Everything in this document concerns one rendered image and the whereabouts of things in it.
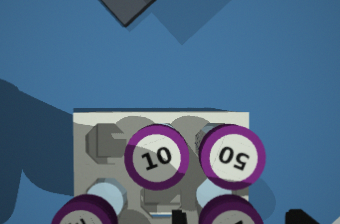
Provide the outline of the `blue bench mat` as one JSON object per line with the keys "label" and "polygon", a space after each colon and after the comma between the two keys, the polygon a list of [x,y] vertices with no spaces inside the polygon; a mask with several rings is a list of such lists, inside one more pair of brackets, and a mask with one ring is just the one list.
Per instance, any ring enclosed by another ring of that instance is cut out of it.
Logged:
{"label": "blue bench mat", "polygon": [[0,0],[0,224],[74,198],[73,113],[249,112],[264,224],[340,217],[340,0]]}

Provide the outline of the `white tube rack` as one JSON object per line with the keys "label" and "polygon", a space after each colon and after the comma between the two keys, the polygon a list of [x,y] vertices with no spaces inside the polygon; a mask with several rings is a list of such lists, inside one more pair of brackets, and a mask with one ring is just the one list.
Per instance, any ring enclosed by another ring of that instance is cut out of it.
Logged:
{"label": "white tube rack", "polygon": [[[161,191],[136,184],[124,163],[126,142],[143,127],[156,123],[171,124],[189,149],[186,174],[175,186]],[[172,215],[151,215],[172,214],[172,210],[186,212],[187,223],[198,224],[195,190],[207,177],[199,163],[195,135],[207,123],[236,124],[249,129],[249,112],[78,112],[73,121],[74,197],[99,178],[115,178],[127,190],[127,203],[118,224],[172,224]]]}

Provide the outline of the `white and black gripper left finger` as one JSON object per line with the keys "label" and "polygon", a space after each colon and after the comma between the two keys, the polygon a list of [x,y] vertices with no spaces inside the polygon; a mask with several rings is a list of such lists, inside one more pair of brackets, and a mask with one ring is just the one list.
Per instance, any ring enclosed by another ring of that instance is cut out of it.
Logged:
{"label": "white and black gripper left finger", "polygon": [[172,210],[172,224],[187,224],[186,213],[182,213],[182,210]]}

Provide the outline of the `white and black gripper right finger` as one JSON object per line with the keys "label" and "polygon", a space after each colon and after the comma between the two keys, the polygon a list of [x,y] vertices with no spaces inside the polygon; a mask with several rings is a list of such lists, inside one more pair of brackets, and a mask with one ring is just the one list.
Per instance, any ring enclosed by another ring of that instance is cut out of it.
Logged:
{"label": "white and black gripper right finger", "polygon": [[289,209],[285,214],[285,224],[320,224],[302,209]]}

